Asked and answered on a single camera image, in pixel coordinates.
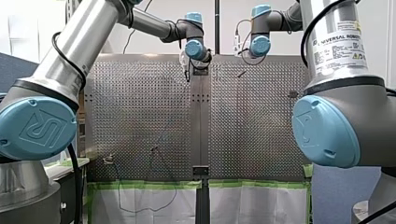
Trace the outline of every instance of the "black pole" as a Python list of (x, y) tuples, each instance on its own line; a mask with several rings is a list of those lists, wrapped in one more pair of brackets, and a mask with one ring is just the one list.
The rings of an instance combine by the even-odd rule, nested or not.
[(215, 0), (215, 53), (220, 54), (220, 0)]

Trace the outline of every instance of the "cable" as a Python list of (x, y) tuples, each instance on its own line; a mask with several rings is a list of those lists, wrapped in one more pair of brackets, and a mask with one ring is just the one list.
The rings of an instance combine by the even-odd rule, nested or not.
[(286, 24), (288, 25), (288, 28), (289, 28), (287, 33), (288, 33), (288, 35), (291, 35), (292, 34), (291, 25), (290, 25), (289, 21), (286, 20), (285, 14), (283, 12), (281, 12), (281, 11), (278, 11), (278, 10), (272, 10), (272, 11), (279, 13), (279, 15), (282, 17), (282, 22), (280, 23), (280, 27), (279, 27), (278, 30), (282, 30), (283, 23), (286, 22)]
[(251, 22), (251, 20), (241, 20), (241, 21), (239, 21), (239, 22), (236, 24), (236, 28), (235, 28), (235, 34), (236, 34), (236, 35), (239, 35), (239, 25), (241, 25), (241, 23), (242, 23), (242, 22), (245, 22), (245, 21)]
[[(157, 147), (153, 148), (151, 150), (151, 155), (153, 154), (154, 151), (160, 152), (157, 149), (158, 149)], [(171, 180), (176, 183), (176, 180), (173, 178), (173, 175), (172, 175), (171, 171), (169, 170), (169, 167), (166, 165), (166, 162), (164, 161), (163, 155), (162, 155), (161, 152), (160, 152), (160, 157), (161, 157), (161, 161), (163, 162), (163, 165), (164, 165), (165, 169), (167, 170), (167, 172), (170, 175)], [(124, 212), (128, 212), (128, 213), (134, 213), (134, 214), (141, 213), (143, 211), (159, 212), (159, 211), (163, 210), (164, 208), (167, 208), (175, 200), (175, 198), (177, 196), (177, 187), (176, 186), (175, 186), (175, 194), (174, 194), (174, 196), (172, 197), (171, 201), (169, 203), (167, 203), (166, 205), (164, 205), (164, 206), (161, 206), (161, 207), (155, 208), (155, 209), (154, 208), (150, 208), (150, 207), (142, 208), (142, 209), (139, 209), (139, 210), (136, 210), (136, 211), (131, 211), (131, 210), (123, 208), (122, 207), (122, 203), (121, 203), (121, 195), (120, 195), (120, 185), (121, 185), (121, 181), (122, 181), (121, 176), (120, 176), (120, 169), (119, 169), (118, 165), (115, 162), (113, 164), (114, 164), (114, 169), (116, 170), (117, 178), (119, 179), (119, 184), (118, 184), (117, 189), (118, 189), (118, 194), (119, 194), (119, 208), (120, 208), (120, 210), (122, 210)], [(152, 167), (152, 159), (150, 159), (150, 166), (149, 167), (151, 169), (151, 167)]]
[(87, 78), (85, 77), (84, 72), (82, 72), (82, 70), (72, 61), (70, 61), (63, 53), (62, 51), (58, 48), (58, 45), (56, 43), (56, 37), (60, 34), (61, 32), (55, 33), (52, 36), (52, 46), (55, 48), (55, 50), (58, 52), (59, 56), (61, 56), (61, 58), (63, 58), (68, 64), (70, 64), (70, 66), (72, 66), (77, 72), (78, 74), (81, 76), (81, 88), (80, 90), (82, 91), (85, 87), (85, 85), (87, 84)]
[(262, 62), (265, 60), (266, 56), (262, 57), (262, 59), (259, 60), (257, 63), (249, 63), (249, 62), (245, 59), (245, 57), (244, 57), (244, 51), (247, 51), (247, 50), (248, 50), (248, 49), (245, 49), (245, 45), (246, 45), (246, 43), (247, 43), (248, 38), (250, 37), (250, 35), (251, 35), (251, 32), (248, 33), (247, 37), (245, 38), (244, 44), (242, 45), (241, 57), (242, 57), (242, 60), (244, 61), (244, 63), (246, 63), (247, 65), (255, 66), (255, 65), (259, 65), (260, 63), (262, 63)]
[[(185, 86), (184, 86), (184, 91), (183, 91), (183, 92), (186, 92), (187, 87), (189, 87), (189, 85), (185, 85)], [(182, 104), (182, 102), (183, 102), (183, 97), (182, 97), (182, 98), (180, 99), (180, 101), (178, 102), (177, 107), (179, 107), (179, 106)], [(161, 134), (159, 135), (159, 137), (158, 137), (157, 140), (155, 141), (155, 143), (154, 143), (155, 147), (153, 147), (153, 148), (151, 149), (151, 155), (153, 155), (153, 152), (158, 152), (158, 153), (160, 154), (161, 161), (162, 161), (163, 166), (165, 167), (166, 171), (168, 172), (170, 179), (171, 179), (174, 183), (176, 183), (177, 181), (176, 181), (175, 178), (173, 177), (171, 170), (169, 169), (168, 165), (166, 164), (166, 162), (165, 162), (165, 160), (164, 160), (164, 158), (163, 158), (163, 154), (161, 153), (160, 150), (158, 150), (158, 145), (159, 145), (160, 142), (163, 140), (163, 137), (164, 137), (164, 135), (165, 135), (165, 132), (166, 132), (166, 130), (168, 129), (168, 127), (169, 127), (169, 125), (170, 125), (171, 123), (172, 123), (172, 116), (169, 118), (169, 120), (167, 121), (167, 123), (166, 123), (165, 127), (163, 128)], [(119, 208), (120, 208), (120, 210), (122, 210), (122, 211), (124, 211), (124, 212), (128, 212), (128, 213), (134, 213), (134, 214), (140, 213), (140, 212), (143, 212), (143, 211), (147, 211), (147, 210), (152, 211), (152, 212), (158, 212), (158, 211), (161, 211), (161, 210), (163, 210), (164, 208), (170, 206), (170, 205), (173, 203), (173, 201), (175, 200), (175, 198), (176, 198), (176, 196), (177, 196), (177, 187), (176, 187), (176, 186), (175, 186), (175, 195), (172, 197), (172, 200), (171, 200), (169, 203), (167, 203), (166, 205), (164, 205), (164, 206), (162, 206), (162, 207), (160, 207), (160, 208), (157, 208), (157, 209), (153, 209), (153, 208), (144, 208), (144, 209), (140, 209), (140, 210), (137, 210), (137, 211), (130, 211), (130, 210), (128, 210), (128, 209), (123, 208), (123, 207), (122, 207), (122, 204), (121, 204), (121, 196), (120, 196), (120, 185), (121, 185), (121, 182), (122, 182), (121, 175), (120, 175), (120, 169), (119, 169), (119, 166), (118, 166), (115, 162), (113, 162), (113, 165), (114, 165), (114, 169), (115, 169), (115, 171), (116, 171), (117, 178), (118, 178), (118, 180), (119, 180), (119, 184), (118, 184), (118, 194), (119, 194)], [(150, 171), (151, 171), (151, 168), (152, 168), (152, 157), (150, 157), (149, 167), (150, 167), (149, 169), (150, 169)]]
[(199, 25), (196, 24), (195, 22), (193, 22), (193, 21), (188, 21), (188, 20), (184, 20), (184, 19), (178, 19), (176, 23), (179, 23), (180, 21), (184, 21), (184, 22), (186, 22), (186, 23), (188, 23), (188, 24), (191, 24), (191, 25), (195, 26), (198, 30), (200, 30), (200, 31), (202, 32), (202, 35), (205, 34), (204, 28), (202, 28), (201, 26), (199, 26)]
[(365, 218), (363, 221), (361, 221), (359, 224), (367, 224), (371, 221), (373, 221), (374, 219), (386, 214), (387, 212), (393, 210), (396, 208), (396, 202), (389, 204), (388, 206), (380, 209), (379, 211), (371, 214), (370, 216), (368, 216), (367, 218)]
[[(149, 6), (151, 5), (152, 1), (153, 0), (149, 0), (148, 4), (146, 5), (146, 8), (144, 10), (145, 12), (149, 9)], [(136, 29), (133, 29), (132, 32), (129, 34), (128, 40), (126, 41), (126, 44), (124, 46), (124, 50), (122, 51), (122, 54), (125, 54), (126, 48), (128, 48), (129, 42), (131, 41), (131, 37), (132, 37), (132, 35), (134, 34), (135, 31), (136, 31)]]
[(181, 49), (181, 36), (180, 36), (180, 30), (178, 29), (177, 24), (174, 21), (166, 21), (166, 22), (170, 23), (169, 25), (171, 27), (171, 31), (172, 31), (172, 24), (175, 26), (175, 36), (178, 40), (178, 47)]
[(72, 164), (73, 164), (73, 171), (74, 171), (74, 175), (75, 175), (76, 210), (75, 210), (75, 221), (74, 221), (74, 223), (80, 224), (81, 209), (82, 209), (81, 172), (80, 172), (80, 170), (78, 168), (78, 160), (77, 160), (77, 156), (76, 156), (76, 153), (75, 153), (75, 150), (74, 150), (72, 144), (70, 144), (67, 147), (67, 150), (69, 151), (69, 154), (70, 154), (70, 159), (71, 159)]
[(315, 26), (317, 25), (317, 23), (323, 19), (323, 17), (326, 16), (327, 13), (329, 13), (333, 7), (344, 3), (345, 1), (348, 0), (338, 0), (336, 2), (332, 2), (330, 3), (328, 6), (326, 6), (312, 21), (311, 23), (309, 23), (308, 27), (306, 27), (304, 35), (303, 35), (303, 39), (301, 41), (301, 46), (300, 46), (300, 54), (301, 54), (301, 58), (303, 60), (303, 63), (305, 64), (306, 67), (308, 67), (308, 61), (305, 58), (305, 45), (306, 45), (306, 41), (308, 40), (309, 36), (311, 35), (312, 31), (314, 31)]
[(393, 89), (385, 88), (385, 90), (386, 90), (388, 93), (391, 93), (391, 94), (393, 94), (393, 95), (396, 95), (396, 91), (393, 90)]

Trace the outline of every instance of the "metal bracket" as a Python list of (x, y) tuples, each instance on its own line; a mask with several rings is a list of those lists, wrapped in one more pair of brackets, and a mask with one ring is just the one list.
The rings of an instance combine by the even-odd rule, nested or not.
[(209, 166), (193, 166), (192, 173), (194, 175), (209, 175)]

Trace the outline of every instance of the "warning label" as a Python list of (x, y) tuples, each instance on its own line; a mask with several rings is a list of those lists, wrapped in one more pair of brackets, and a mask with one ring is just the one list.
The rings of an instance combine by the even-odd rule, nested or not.
[(317, 74), (332, 73), (345, 66), (367, 67), (361, 32), (337, 31), (327, 38), (312, 41)]
[(361, 31), (361, 25), (358, 21), (339, 21), (337, 23), (338, 31)]

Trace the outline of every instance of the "green tape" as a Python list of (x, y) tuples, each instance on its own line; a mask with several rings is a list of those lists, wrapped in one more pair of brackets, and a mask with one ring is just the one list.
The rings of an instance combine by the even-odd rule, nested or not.
[(306, 224), (311, 224), (311, 217), (312, 217), (312, 211), (311, 211), (311, 199), (312, 199), (312, 190), (311, 190), (311, 183), (307, 183), (308, 188), (306, 192)]
[[(80, 158), (78, 159), (78, 164), (82, 164), (84, 161), (89, 161), (89, 159)], [(73, 166), (73, 163), (71, 161), (62, 161), (61, 166)]]
[(88, 195), (87, 195), (87, 212), (88, 212), (88, 224), (92, 224), (92, 202), (95, 196), (95, 189), (91, 184), (88, 184)]
[(201, 181), (181, 181), (181, 182), (150, 182), (140, 180), (122, 180), (116, 182), (96, 182), (89, 183), (94, 190), (107, 189), (200, 189)]
[(209, 187), (212, 189), (227, 189), (240, 187), (259, 187), (272, 189), (307, 189), (309, 183), (306, 182), (278, 182), (264, 180), (209, 180)]
[(314, 173), (314, 165), (306, 164), (306, 165), (303, 165), (303, 168), (304, 168), (305, 178), (311, 178), (312, 174)]

